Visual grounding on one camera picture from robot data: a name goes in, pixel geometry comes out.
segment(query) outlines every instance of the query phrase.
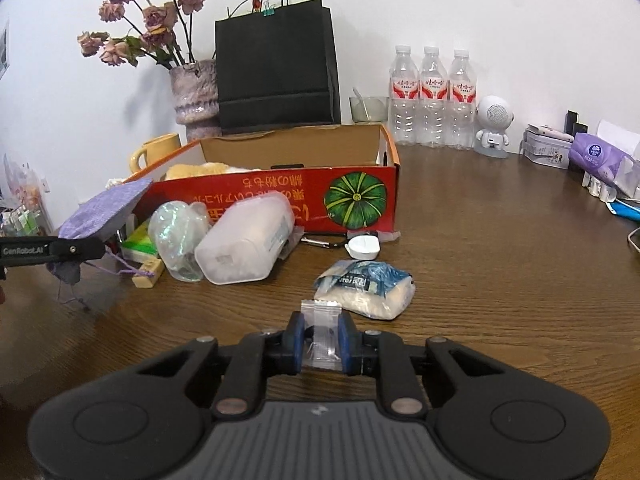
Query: white wall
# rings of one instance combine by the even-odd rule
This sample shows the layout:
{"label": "white wall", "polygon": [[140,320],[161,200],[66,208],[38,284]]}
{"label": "white wall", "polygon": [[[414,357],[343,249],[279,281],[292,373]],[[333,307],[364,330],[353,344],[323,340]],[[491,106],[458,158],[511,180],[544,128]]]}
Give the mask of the white wall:
{"label": "white wall", "polygon": [[[137,69],[115,68],[80,56],[76,36],[82,31],[126,32],[124,22],[98,20],[101,1],[0,2],[0,23],[11,19],[11,67],[0,80],[0,141],[48,179],[46,203],[55,225],[108,178],[126,176],[129,154],[144,140],[183,131],[174,123],[166,70],[144,60]],[[194,24],[199,57],[212,53],[214,20],[240,1],[206,1]],[[434,43],[447,66],[454,48],[468,48],[479,94],[513,104],[513,148],[526,123],[562,127],[568,108],[591,126],[607,118],[640,131],[638,0],[323,1],[334,19],[347,121],[352,86],[363,94],[386,93],[396,43],[411,44],[417,54]],[[127,15],[142,23],[133,6]],[[181,38],[180,28],[177,34]]]}

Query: yellow mug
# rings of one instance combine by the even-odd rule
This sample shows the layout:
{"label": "yellow mug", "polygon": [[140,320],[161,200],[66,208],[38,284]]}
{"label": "yellow mug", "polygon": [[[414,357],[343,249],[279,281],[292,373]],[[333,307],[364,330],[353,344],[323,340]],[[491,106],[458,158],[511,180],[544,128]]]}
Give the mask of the yellow mug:
{"label": "yellow mug", "polygon": [[145,156],[147,166],[151,166],[161,158],[165,158],[175,150],[180,148],[180,137],[178,134],[166,134],[145,142],[129,159],[129,169],[131,173],[137,173],[140,168],[140,158]]}

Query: purple tissue package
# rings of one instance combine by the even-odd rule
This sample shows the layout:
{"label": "purple tissue package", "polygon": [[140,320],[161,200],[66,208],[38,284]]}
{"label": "purple tissue package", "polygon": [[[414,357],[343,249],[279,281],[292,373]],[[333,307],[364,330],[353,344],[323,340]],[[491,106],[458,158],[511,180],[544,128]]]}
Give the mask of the purple tissue package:
{"label": "purple tissue package", "polygon": [[577,134],[569,150],[569,160],[627,196],[635,195],[640,185],[640,162],[600,137]]}

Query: wooden block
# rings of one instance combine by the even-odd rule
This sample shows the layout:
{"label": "wooden block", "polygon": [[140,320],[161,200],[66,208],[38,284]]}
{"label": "wooden block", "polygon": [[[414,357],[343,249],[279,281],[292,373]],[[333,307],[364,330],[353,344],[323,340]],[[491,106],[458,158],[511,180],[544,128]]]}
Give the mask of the wooden block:
{"label": "wooden block", "polygon": [[160,258],[149,258],[142,264],[140,270],[146,272],[152,272],[153,276],[134,276],[132,278],[133,284],[136,288],[152,288],[160,275],[164,272],[164,261]]}

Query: pumpkin illustration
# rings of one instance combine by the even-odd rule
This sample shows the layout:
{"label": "pumpkin illustration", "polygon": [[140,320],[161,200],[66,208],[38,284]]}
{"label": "pumpkin illustration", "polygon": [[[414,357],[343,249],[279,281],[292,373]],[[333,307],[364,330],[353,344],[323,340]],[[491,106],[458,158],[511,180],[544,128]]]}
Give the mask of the pumpkin illustration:
{"label": "pumpkin illustration", "polygon": [[377,177],[355,171],[336,178],[324,195],[331,220],[349,230],[375,224],[385,213],[386,186]]}

